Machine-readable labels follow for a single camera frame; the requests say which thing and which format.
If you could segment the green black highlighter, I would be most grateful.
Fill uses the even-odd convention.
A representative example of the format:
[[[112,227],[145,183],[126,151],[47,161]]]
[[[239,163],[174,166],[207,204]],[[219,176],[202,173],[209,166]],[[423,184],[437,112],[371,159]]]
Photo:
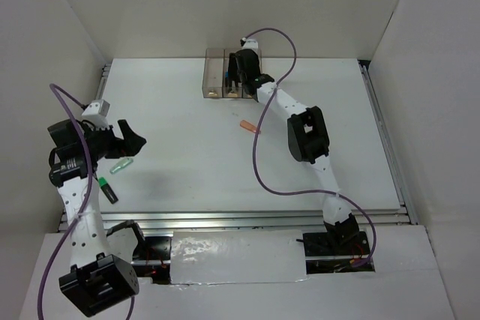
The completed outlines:
[[[102,193],[105,195],[106,199],[111,204],[115,204],[119,201],[119,198],[117,197],[117,195],[115,194],[115,192],[113,191],[110,184],[108,183],[108,181],[105,178],[100,177],[100,178],[97,179],[97,182],[99,184],[100,190],[102,191]]]

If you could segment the orange pen cap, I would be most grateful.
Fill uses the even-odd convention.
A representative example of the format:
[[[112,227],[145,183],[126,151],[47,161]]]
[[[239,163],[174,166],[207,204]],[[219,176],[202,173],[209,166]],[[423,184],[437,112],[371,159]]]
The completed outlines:
[[[240,127],[255,134],[260,134],[260,129],[255,125],[246,120],[240,121]]]

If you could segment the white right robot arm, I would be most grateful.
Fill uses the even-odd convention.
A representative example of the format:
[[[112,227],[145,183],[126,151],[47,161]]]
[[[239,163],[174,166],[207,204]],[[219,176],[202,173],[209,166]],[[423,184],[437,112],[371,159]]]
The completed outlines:
[[[245,94],[271,110],[286,123],[287,145],[293,159],[312,169],[319,182],[322,217],[328,248],[343,254],[353,245],[359,225],[352,203],[340,194],[330,162],[330,140],[323,112],[318,106],[305,106],[280,89],[274,79],[260,70],[260,57],[254,49],[229,54],[225,86],[242,87]]]

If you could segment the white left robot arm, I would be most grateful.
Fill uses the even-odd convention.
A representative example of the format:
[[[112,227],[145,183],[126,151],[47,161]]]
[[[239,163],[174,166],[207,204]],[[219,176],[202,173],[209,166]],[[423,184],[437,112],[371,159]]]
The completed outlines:
[[[59,288],[88,318],[139,293],[131,262],[148,250],[136,222],[126,220],[105,229],[101,216],[101,190],[95,175],[98,161],[134,156],[146,144],[126,120],[119,120],[118,126],[121,137],[115,136],[112,127],[94,127],[90,121],[67,119],[48,128],[55,143],[49,156],[49,179],[62,198],[70,230],[70,269],[59,278]]]

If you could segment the left brown transparent container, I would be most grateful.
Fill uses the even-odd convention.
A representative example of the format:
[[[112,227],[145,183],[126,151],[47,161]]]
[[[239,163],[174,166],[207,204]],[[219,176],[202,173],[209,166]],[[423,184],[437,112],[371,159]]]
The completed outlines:
[[[224,49],[208,48],[205,51],[205,63],[202,79],[204,98],[222,98],[224,83]]]

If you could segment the white front cover panel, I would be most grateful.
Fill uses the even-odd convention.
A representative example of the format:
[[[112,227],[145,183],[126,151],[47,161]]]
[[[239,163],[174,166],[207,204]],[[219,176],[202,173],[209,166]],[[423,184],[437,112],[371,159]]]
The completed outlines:
[[[296,283],[308,278],[299,230],[175,232],[175,285]]]

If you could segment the aluminium frame rail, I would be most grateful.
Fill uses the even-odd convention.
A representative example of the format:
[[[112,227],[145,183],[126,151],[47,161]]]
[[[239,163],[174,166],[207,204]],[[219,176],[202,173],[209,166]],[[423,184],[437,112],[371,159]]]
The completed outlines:
[[[172,229],[273,228],[322,224],[320,198],[294,196],[316,187],[314,174],[294,161],[286,125],[269,113],[258,144],[259,172],[280,191],[267,193],[251,165],[253,136],[240,126],[262,107],[246,99],[205,99],[201,58],[116,59],[103,69],[97,94],[110,119],[126,118],[147,144],[115,175],[103,161],[119,201],[100,198],[105,226],[136,220],[147,232]],[[298,61],[284,89],[318,105],[331,140],[331,164],[342,193],[357,202],[359,223],[415,221],[382,132],[365,66],[355,59]]]

